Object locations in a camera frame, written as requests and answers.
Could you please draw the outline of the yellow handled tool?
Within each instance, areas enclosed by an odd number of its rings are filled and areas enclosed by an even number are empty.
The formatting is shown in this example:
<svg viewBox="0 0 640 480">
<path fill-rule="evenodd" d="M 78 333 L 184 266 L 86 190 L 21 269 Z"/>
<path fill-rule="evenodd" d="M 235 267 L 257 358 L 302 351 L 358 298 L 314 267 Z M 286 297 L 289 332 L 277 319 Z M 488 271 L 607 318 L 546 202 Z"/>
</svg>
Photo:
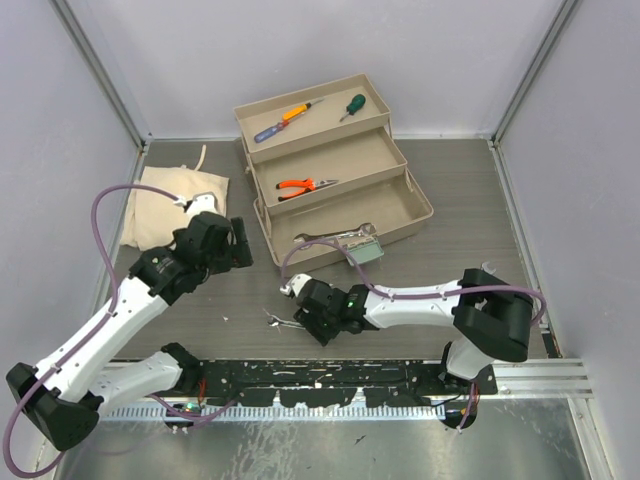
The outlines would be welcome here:
<svg viewBox="0 0 640 480">
<path fill-rule="evenodd" d="M 323 101 L 323 98 L 318 98 L 315 100 L 311 100 L 309 102 L 306 102 L 304 104 L 301 104 L 299 106 L 294 107 L 293 109 L 285 112 L 282 115 L 282 121 L 286 124 L 290 123 L 291 121 L 293 121 L 294 119 L 296 119 L 297 117 L 299 117 L 300 115 L 306 113 L 309 109 L 311 109 L 314 105 L 320 103 Z"/>
</svg>

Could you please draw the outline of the silver wrench near right arm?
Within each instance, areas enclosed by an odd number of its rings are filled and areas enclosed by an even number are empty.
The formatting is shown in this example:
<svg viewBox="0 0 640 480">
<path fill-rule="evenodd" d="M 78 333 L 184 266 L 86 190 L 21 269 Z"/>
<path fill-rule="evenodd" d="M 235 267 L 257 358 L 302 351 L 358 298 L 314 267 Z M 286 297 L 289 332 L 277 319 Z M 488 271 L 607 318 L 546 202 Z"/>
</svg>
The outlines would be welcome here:
<svg viewBox="0 0 640 480">
<path fill-rule="evenodd" d="M 495 274 L 497 269 L 494 268 L 489 262 L 483 262 L 481 264 L 481 269 L 488 274 Z"/>
</svg>

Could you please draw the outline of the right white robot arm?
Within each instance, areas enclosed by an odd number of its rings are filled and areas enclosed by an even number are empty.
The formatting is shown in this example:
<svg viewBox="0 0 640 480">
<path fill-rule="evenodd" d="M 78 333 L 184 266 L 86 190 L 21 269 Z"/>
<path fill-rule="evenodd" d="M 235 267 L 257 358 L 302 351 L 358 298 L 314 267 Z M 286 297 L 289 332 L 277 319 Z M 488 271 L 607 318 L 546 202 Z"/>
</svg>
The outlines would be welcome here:
<svg viewBox="0 0 640 480">
<path fill-rule="evenodd" d="M 465 391 L 496 360 L 528 359 L 532 295 L 480 269 L 435 286 L 358 284 L 347 291 L 301 273 L 280 292 L 295 300 L 295 321 L 323 346 L 342 332 L 407 325 L 455 329 L 460 337 L 445 347 L 438 370 L 440 385 L 452 394 Z"/>
</svg>

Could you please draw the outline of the brown translucent toolbox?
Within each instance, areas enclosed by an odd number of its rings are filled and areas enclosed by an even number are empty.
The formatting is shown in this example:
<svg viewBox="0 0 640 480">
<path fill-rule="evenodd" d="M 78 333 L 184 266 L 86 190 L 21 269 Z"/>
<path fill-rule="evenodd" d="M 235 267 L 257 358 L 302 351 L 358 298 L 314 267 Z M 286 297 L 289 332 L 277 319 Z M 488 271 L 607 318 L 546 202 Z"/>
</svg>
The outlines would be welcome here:
<svg viewBox="0 0 640 480">
<path fill-rule="evenodd" d="M 366 104 L 339 122 L 356 94 Z M 262 143 L 254 136 L 282 121 L 296 106 L 323 98 L 306 113 Z M 311 235 L 352 229 L 365 222 L 377 234 L 333 239 L 367 261 L 382 256 L 383 246 L 417 233 L 434 209 L 410 173 L 391 136 L 390 109 L 369 78 L 357 74 L 284 95 L 238 106 L 234 110 L 257 198 L 253 203 L 274 264 L 288 272 L 309 271 L 342 260 L 338 251 L 296 244 Z M 287 180 L 338 180 L 338 183 L 279 202 L 277 190 Z"/>
</svg>

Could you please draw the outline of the small silver wrench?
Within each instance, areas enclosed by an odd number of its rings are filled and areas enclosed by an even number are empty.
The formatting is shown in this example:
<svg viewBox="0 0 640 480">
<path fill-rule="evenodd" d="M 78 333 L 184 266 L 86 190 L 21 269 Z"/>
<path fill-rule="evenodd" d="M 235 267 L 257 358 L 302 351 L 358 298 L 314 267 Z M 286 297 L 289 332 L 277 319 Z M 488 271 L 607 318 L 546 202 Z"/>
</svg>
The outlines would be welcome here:
<svg viewBox="0 0 640 480">
<path fill-rule="evenodd" d="M 280 327 L 288 327 L 288 328 L 295 328 L 295 329 L 303 329 L 303 326 L 301 324 L 299 324 L 296 321 L 292 321 L 292 320 L 284 320 L 279 318 L 276 315 L 270 315 L 269 316 L 269 320 L 267 321 L 267 323 L 270 326 L 276 327 L 276 328 L 280 328 Z"/>
</svg>

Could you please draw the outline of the green handled screwdriver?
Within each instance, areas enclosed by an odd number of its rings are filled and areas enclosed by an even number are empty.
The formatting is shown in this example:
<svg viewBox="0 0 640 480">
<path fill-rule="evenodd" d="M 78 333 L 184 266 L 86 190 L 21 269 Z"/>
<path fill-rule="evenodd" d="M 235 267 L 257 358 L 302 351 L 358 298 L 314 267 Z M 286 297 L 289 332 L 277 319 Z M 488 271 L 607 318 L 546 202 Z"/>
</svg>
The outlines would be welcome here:
<svg viewBox="0 0 640 480">
<path fill-rule="evenodd" d="M 343 122 L 348 117 L 354 116 L 366 104 L 366 97 L 363 94 L 356 94 L 345 107 L 345 113 L 340 117 L 339 122 Z"/>
</svg>

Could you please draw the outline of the large silver wrench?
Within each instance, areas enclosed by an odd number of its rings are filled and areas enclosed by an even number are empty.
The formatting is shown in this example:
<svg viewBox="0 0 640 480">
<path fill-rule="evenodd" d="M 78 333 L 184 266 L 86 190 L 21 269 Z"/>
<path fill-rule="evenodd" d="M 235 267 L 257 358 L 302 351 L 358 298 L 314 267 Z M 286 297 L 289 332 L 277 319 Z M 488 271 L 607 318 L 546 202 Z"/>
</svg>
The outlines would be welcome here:
<svg viewBox="0 0 640 480">
<path fill-rule="evenodd" d="M 316 234 L 316 235 L 300 233 L 293 238 L 293 242 L 296 244 L 301 244 L 301 243 L 310 242 L 313 240 L 368 237 L 376 234 L 377 234 L 377 230 L 375 225 L 370 222 L 365 222 L 356 228 L 340 230 L 337 232 L 330 232 L 330 233 Z"/>
</svg>

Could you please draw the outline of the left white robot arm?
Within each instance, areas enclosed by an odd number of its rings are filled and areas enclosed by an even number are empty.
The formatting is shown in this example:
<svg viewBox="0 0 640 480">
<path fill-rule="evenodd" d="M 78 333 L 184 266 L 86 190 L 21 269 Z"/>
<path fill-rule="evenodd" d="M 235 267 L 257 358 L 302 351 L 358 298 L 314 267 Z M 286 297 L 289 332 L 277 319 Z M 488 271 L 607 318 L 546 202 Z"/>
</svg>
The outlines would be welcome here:
<svg viewBox="0 0 640 480">
<path fill-rule="evenodd" d="M 65 344 L 36 365 L 16 364 L 8 386 L 32 424 L 58 451 L 68 451 L 99 420 L 157 392 L 194 393 L 200 360 L 178 343 L 110 374 L 104 367 L 145 325 L 212 275 L 249 267 L 253 258 L 240 217 L 217 213 L 210 193 L 181 201 L 189 220 L 167 246 L 141 253 L 116 294 Z"/>
</svg>

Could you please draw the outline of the orange handled pliers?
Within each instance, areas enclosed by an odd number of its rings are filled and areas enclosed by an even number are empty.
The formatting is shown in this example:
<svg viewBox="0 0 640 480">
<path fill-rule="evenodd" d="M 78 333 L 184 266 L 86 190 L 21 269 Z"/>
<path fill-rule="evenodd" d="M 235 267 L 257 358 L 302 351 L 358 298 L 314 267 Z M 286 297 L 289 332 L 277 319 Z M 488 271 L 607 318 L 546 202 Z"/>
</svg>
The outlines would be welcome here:
<svg viewBox="0 0 640 480">
<path fill-rule="evenodd" d="M 279 202 L 287 201 L 301 195 L 314 192 L 316 190 L 320 190 L 329 186 L 333 186 L 338 183 L 338 180 L 329 179 L 329 180 L 318 180 L 315 181 L 311 178 L 307 178 L 304 180 L 287 180 L 283 182 L 279 182 L 276 184 L 277 190 L 286 190 L 291 188 L 296 188 L 296 191 L 289 194 L 282 194 L 277 197 Z"/>
</svg>

